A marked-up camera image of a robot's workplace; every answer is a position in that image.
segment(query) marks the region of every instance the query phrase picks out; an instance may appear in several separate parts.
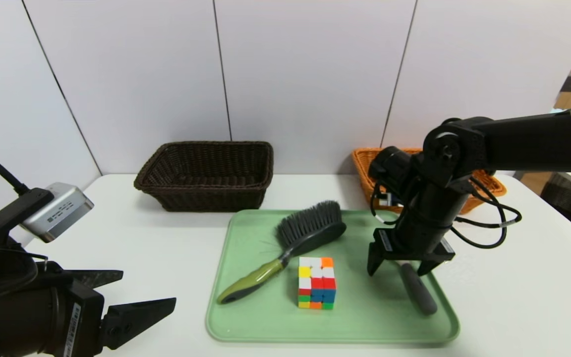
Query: gray bristles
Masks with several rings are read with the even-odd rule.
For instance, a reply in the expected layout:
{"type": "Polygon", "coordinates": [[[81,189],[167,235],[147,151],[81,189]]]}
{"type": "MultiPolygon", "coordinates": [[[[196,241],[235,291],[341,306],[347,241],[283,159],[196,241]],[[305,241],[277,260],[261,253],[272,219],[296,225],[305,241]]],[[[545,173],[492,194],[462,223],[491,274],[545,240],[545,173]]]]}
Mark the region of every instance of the gray bristles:
{"type": "Polygon", "coordinates": [[[338,202],[323,201],[282,219],[277,226],[277,239],[281,247],[286,249],[295,240],[340,221],[341,206],[338,202]]]}

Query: brush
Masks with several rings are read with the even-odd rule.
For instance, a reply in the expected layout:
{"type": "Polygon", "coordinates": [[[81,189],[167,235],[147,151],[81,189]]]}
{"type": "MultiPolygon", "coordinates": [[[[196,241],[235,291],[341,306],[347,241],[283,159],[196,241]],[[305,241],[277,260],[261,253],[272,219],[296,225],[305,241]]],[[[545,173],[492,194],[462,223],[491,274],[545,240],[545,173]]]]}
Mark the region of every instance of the brush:
{"type": "Polygon", "coordinates": [[[411,263],[406,260],[397,260],[397,263],[400,265],[400,273],[405,283],[406,291],[408,291],[411,298],[413,298],[413,301],[417,303],[417,306],[423,314],[435,314],[438,310],[438,305],[435,303],[435,300],[433,300],[433,296],[431,296],[429,290],[424,286],[421,278],[413,269],[411,263]]]}
{"type": "Polygon", "coordinates": [[[324,201],[285,217],[276,228],[283,253],[237,280],[220,294],[217,302],[229,303],[247,296],[285,269],[291,258],[334,241],[346,228],[341,217],[341,206],[336,201],[324,201]]]}

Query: orange wicker basket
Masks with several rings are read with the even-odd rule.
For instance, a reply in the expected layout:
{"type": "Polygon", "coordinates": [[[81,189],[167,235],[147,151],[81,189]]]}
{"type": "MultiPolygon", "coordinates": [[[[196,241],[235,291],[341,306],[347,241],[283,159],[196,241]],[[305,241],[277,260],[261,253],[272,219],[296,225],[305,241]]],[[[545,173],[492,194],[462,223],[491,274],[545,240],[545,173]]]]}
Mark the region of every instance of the orange wicker basket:
{"type": "MultiPolygon", "coordinates": [[[[358,174],[360,176],[360,186],[363,189],[367,202],[369,202],[369,198],[374,192],[374,180],[367,174],[367,172],[369,171],[369,165],[374,160],[376,155],[378,155],[378,153],[381,151],[382,149],[379,147],[363,147],[354,150],[351,154],[351,157],[354,160],[354,164],[356,164],[356,168],[358,169],[358,174]]],[[[421,152],[422,149],[403,149],[403,151],[409,155],[412,155],[416,154],[417,152],[421,152]]],[[[504,196],[506,194],[506,187],[493,176],[486,174],[484,170],[477,170],[473,172],[473,176],[475,176],[476,179],[483,183],[486,188],[495,196],[504,196]]],[[[479,190],[478,187],[476,187],[476,189],[478,192],[480,192],[480,194],[482,194],[482,196],[486,197],[484,192],[479,190]]],[[[380,187],[380,191],[385,192],[385,188],[380,187]]],[[[466,204],[464,204],[464,207],[460,213],[465,214],[471,212],[473,208],[481,205],[482,203],[483,202],[480,201],[480,199],[470,196],[468,201],[466,201],[466,204]]],[[[380,206],[376,200],[374,200],[374,208],[376,208],[376,210],[389,210],[395,213],[399,213],[402,210],[401,207],[380,206]]]]}

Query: black handle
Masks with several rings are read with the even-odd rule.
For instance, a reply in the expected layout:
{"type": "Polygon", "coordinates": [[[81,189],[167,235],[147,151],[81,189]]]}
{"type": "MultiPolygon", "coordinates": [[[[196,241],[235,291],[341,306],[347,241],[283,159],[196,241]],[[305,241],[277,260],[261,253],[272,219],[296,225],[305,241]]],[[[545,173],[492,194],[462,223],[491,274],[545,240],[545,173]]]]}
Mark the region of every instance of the black handle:
{"type": "Polygon", "coordinates": [[[401,264],[400,272],[402,274],[402,279],[406,284],[406,290],[420,307],[422,313],[425,315],[435,314],[438,310],[438,306],[411,264],[401,264]]]}

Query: white label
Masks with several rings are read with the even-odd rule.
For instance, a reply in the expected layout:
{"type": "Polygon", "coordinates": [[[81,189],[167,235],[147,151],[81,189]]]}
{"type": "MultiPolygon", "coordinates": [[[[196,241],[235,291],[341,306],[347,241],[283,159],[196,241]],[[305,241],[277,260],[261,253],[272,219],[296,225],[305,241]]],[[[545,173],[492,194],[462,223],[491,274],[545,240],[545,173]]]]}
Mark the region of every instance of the white label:
{"type": "Polygon", "coordinates": [[[74,303],[72,308],[72,317],[70,317],[70,328],[67,330],[67,339],[65,340],[64,357],[72,357],[74,349],[74,340],[76,339],[76,328],[79,327],[79,318],[81,317],[81,306],[74,303]]]}
{"type": "Polygon", "coordinates": [[[451,248],[449,242],[447,242],[446,239],[442,238],[441,242],[442,245],[444,246],[444,249],[446,249],[448,253],[455,253],[455,251],[453,251],[453,248],[451,248]]]}

